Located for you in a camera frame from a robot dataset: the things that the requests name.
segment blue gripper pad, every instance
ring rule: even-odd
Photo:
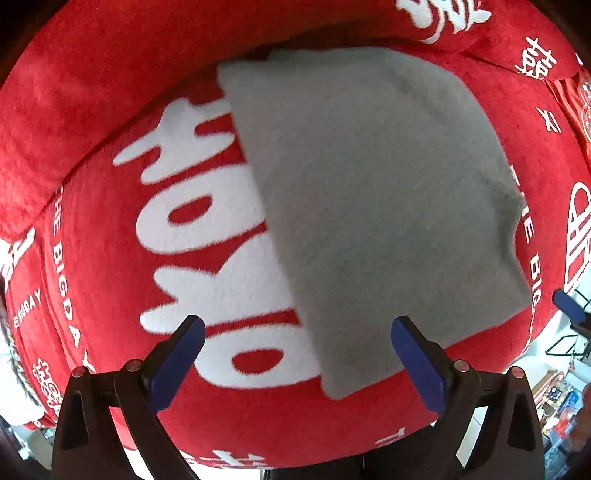
[[[581,325],[587,319],[582,306],[575,302],[562,290],[555,290],[552,294],[552,303],[570,318],[571,322]]]
[[[443,415],[446,410],[446,383],[424,350],[429,342],[408,317],[399,317],[392,322],[390,337],[427,409]]]
[[[152,374],[148,387],[148,405],[154,413],[170,406],[203,348],[205,325],[202,319],[195,315],[187,316],[173,336],[163,343],[170,349],[161,359],[160,367]]]

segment gray cloth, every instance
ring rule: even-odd
[[[384,48],[279,52],[218,78],[329,397],[402,370],[399,315],[449,346],[529,304],[522,197],[458,78]]]

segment chinese character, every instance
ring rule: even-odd
[[[552,50],[544,50],[538,44],[538,39],[525,38],[530,47],[521,53],[522,66],[515,65],[519,73],[537,80],[544,80],[550,69],[556,65],[556,59],[552,56]]]
[[[33,365],[33,375],[41,386],[41,393],[47,398],[47,406],[55,412],[56,416],[59,416],[63,398],[61,397],[60,389],[49,373],[47,362],[39,358],[37,365]]]
[[[453,27],[453,34],[468,31],[475,23],[484,23],[491,13],[476,8],[475,0],[396,0],[396,8],[405,10],[410,15],[417,28],[428,28],[433,25],[431,6],[435,7],[439,16],[437,28],[431,37],[422,40],[423,43],[435,43],[441,37],[446,24],[446,16]]]

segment screw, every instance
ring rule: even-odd
[[[142,366],[142,361],[138,358],[134,358],[125,364],[125,369],[128,372],[137,372]]]
[[[511,369],[511,374],[515,377],[515,378],[523,378],[525,377],[525,372],[523,371],[522,368],[520,367],[513,367]]]
[[[470,370],[470,364],[468,362],[466,362],[465,360],[456,360],[453,363],[453,367],[462,373],[466,373],[468,370]]]
[[[85,372],[86,368],[84,368],[83,366],[79,366],[72,370],[72,376],[74,378],[80,378],[82,375],[84,375]]]

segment red plush cushion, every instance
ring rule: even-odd
[[[464,358],[476,368],[501,371],[556,311],[552,291],[571,283],[577,269],[588,262],[585,258],[567,265],[572,255],[568,260],[566,253],[586,245],[589,232],[576,236],[579,243],[574,248],[567,232],[586,219],[591,178],[577,139],[544,82],[461,54],[424,48],[406,51],[450,70],[467,84],[495,127],[525,194],[527,208],[518,225],[516,248],[531,285],[532,307],[448,349],[452,358]],[[165,107],[175,99],[188,98],[199,105],[221,95],[211,69],[163,96],[94,151],[36,222],[35,244],[15,267],[7,302],[14,315],[31,292],[42,289],[47,305],[29,306],[30,313],[19,319],[14,333],[31,373],[40,359],[47,362],[59,392],[74,366],[118,369],[129,358],[144,357],[164,338],[146,332],[139,321],[142,312],[175,300],[155,283],[157,269],[174,265],[217,275],[241,246],[265,231],[261,224],[226,241],[174,254],[146,249],[136,234],[138,215],[156,195],[221,166],[243,164],[238,141],[153,184],[142,184],[140,178],[159,156],[158,148],[113,165],[123,148],[158,125]],[[198,135],[234,132],[229,115],[188,127]],[[173,209],[170,220],[180,225],[191,222],[215,202],[207,198]],[[580,217],[572,216],[572,211]],[[171,319],[170,329],[176,321]],[[183,452],[212,466],[232,465],[232,459],[242,459],[236,461],[245,466],[306,465],[384,445],[432,421],[404,372],[340,401],[323,394],[318,377],[298,377],[296,369],[289,369],[290,375],[276,386],[232,387],[232,382],[244,378],[241,375],[261,375],[277,362],[290,362],[290,354],[299,348],[298,325],[295,311],[288,310],[240,317],[207,329],[207,341],[216,343],[221,356],[202,352],[202,363],[191,369],[171,408],[160,415]],[[265,349],[242,350],[241,339],[252,339],[257,332],[279,337],[291,332],[293,337],[288,343],[271,342]],[[223,367],[221,373],[212,365]],[[232,368],[241,373],[228,377]],[[33,375],[31,382],[38,385],[40,397],[51,402],[41,396],[42,385]],[[121,415],[116,419],[124,442],[132,446]],[[230,452],[231,457],[220,452]]]
[[[566,41],[528,0],[70,0],[0,90],[0,238],[16,240],[72,168],[163,91],[264,44],[343,47],[398,37],[511,70],[540,37],[566,78]]]

